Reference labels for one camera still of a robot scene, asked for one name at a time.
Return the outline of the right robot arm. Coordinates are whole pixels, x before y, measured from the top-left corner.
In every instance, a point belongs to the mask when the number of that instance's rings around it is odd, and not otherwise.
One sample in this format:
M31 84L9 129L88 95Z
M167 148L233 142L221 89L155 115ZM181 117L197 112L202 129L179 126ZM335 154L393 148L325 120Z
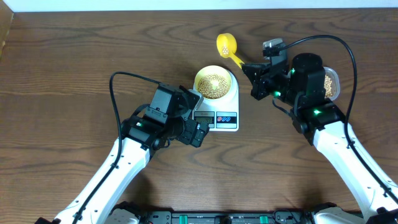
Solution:
M326 98L320 56L298 54L291 66L285 56L277 56L269 63L243 64L241 69L252 83L255 99L271 95L291 106L287 115L293 126L332 164L362 213L359 217L325 203L307 212L303 223L397 223L397 184L344 123L343 112Z

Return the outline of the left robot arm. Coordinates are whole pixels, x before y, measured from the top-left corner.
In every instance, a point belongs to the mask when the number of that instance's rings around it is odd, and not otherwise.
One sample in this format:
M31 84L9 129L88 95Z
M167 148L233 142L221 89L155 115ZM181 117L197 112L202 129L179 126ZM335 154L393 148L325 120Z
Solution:
M149 105L138 107L124 121L125 126L131 125L134 130L129 128L127 134L122 134L115 140L108 157L75 201L52 221L39 218L37 223L139 223L138 214L116 205L129 183L145 168L154 152L165 147L165 143L177 139L184 144L200 147L210 130L206 123L198 123L189 118L174 122L166 132L151 132L160 133L162 142L150 143L152 136L143 141L139 137L141 128L148 128L150 124L137 115L144 109L148 110Z

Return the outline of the yellow measuring scoop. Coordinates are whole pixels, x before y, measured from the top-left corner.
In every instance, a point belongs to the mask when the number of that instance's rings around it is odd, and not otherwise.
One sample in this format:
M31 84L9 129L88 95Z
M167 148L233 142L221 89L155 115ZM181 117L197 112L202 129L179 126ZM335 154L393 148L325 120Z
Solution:
M228 57L223 57L221 55L222 46L226 45L229 49ZM237 42L234 36L230 33L219 34L216 39L216 48L218 53L223 58L230 58L239 68L242 68L244 62L236 56Z

